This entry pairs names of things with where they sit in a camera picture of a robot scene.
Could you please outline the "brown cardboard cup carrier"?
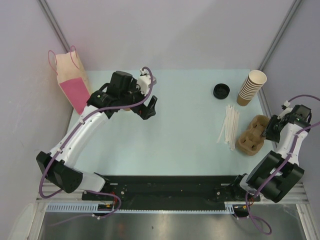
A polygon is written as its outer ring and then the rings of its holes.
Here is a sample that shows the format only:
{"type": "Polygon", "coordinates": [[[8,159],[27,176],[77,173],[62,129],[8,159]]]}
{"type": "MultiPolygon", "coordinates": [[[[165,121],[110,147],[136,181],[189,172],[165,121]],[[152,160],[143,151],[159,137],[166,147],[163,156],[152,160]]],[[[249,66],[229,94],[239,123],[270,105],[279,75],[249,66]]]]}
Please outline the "brown cardboard cup carrier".
{"type": "Polygon", "coordinates": [[[256,115],[236,141],[236,148],[248,156],[257,154],[264,145],[266,138],[262,134],[269,121],[265,115],[256,115]]]}

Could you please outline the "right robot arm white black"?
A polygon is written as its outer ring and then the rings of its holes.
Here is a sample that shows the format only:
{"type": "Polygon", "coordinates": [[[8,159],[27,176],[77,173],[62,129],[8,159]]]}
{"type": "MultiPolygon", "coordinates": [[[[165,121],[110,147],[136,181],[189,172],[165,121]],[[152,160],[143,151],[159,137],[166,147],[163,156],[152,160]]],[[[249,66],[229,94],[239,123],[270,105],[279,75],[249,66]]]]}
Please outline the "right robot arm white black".
{"type": "Polygon", "coordinates": [[[298,155],[308,135],[304,128],[310,126],[310,114],[310,108],[295,105],[283,117],[271,117],[262,136],[279,146],[276,151],[270,151],[250,174],[245,174],[240,183],[230,188],[235,200],[242,201],[250,193],[262,194],[277,203],[298,183],[305,172],[299,167],[298,155]]]}

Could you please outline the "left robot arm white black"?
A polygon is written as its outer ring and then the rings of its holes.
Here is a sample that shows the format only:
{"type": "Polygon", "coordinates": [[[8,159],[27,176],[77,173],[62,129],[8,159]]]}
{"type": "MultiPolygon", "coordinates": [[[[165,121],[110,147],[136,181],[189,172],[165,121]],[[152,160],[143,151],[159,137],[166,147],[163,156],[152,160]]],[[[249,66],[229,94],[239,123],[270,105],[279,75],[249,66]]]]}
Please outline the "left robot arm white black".
{"type": "Polygon", "coordinates": [[[97,129],[119,110],[129,109],[143,120],[155,116],[158,99],[151,93],[156,82],[147,66],[140,69],[138,78],[124,71],[113,72],[110,82],[90,95],[79,119],[63,139],[48,153],[41,151],[36,156],[42,173],[38,187],[40,196],[47,198],[43,183],[48,180],[59,192],[69,194],[81,190],[93,193],[100,200],[107,199],[111,193],[107,180],[98,173],[76,169],[77,160],[97,129]]]}

